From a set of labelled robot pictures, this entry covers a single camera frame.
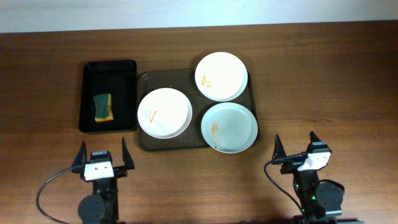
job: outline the wooden table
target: wooden table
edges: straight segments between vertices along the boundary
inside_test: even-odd
[[[137,134],[79,132],[82,66],[132,58],[138,72],[195,68],[205,55],[237,55],[251,72],[259,140],[239,154],[212,149],[146,152]],[[346,187],[341,218],[398,223],[398,22],[279,24],[0,35],[0,220],[51,223],[38,188],[71,165],[81,142],[122,164],[124,136],[136,170],[119,180],[128,223],[237,223],[299,211],[266,178],[274,136],[302,152],[314,130],[333,150],[319,172]],[[292,176],[270,167],[294,194]],[[45,190],[49,214],[79,223],[91,184],[66,174]]]

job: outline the black tray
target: black tray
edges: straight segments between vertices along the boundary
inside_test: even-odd
[[[209,145],[201,135],[201,119],[208,109],[220,102],[213,101],[205,97],[199,91],[195,83],[194,70],[165,70],[148,72],[139,78],[137,84],[139,103],[143,97],[146,96],[146,94],[158,88],[165,87],[174,88],[178,91],[181,91],[183,94],[185,94],[185,96],[188,97],[192,104],[193,111],[191,123],[183,133],[170,139],[153,138],[145,133],[140,126],[138,126],[138,142],[140,147],[146,151],[208,147]],[[240,105],[246,107],[257,119],[250,87],[250,76],[248,85],[244,89],[243,93],[229,102],[239,103]]]
[[[114,133],[137,128],[137,65],[133,60],[88,62],[83,71],[79,130]],[[93,96],[110,93],[113,121],[95,122]]]

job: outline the brown tray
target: brown tray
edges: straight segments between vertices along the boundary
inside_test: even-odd
[[[170,139],[157,139],[148,135],[138,125],[138,142],[141,148],[146,151],[159,151],[168,149],[186,149],[208,147],[209,145],[201,135],[200,123],[203,115],[212,106],[220,103],[205,97],[197,88],[195,83],[194,70],[164,70],[156,72],[147,72],[143,74],[137,84],[138,103],[141,102],[146,94],[158,88],[174,88],[181,91],[190,100],[192,105],[192,120],[186,130],[178,136]],[[256,109],[252,97],[250,86],[250,76],[248,85],[243,93],[237,98],[229,101],[239,103],[249,109],[254,117]]]

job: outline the plate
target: plate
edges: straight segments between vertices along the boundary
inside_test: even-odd
[[[237,153],[254,143],[258,125],[254,115],[244,106],[237,103],[219,103],[203,116],[201,133],[213,149]]]
[[[245,89],[248,84],[248,71],[237,56],[216,52],[199,62],[195,70],[195,83],[207,98],[229,101]]]
[[[168,139],[181,134],[192,119],[189,99],[173,88],[159,88],[148,93],[141,101],[138,123],[148,135]]]

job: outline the yellow sponge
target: yellow sponge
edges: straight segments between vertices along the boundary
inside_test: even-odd
[[[95,121],[97,123],[103,121],[112,121],[112,104],[111,95],[109,93],[94,96],[95,104]]]

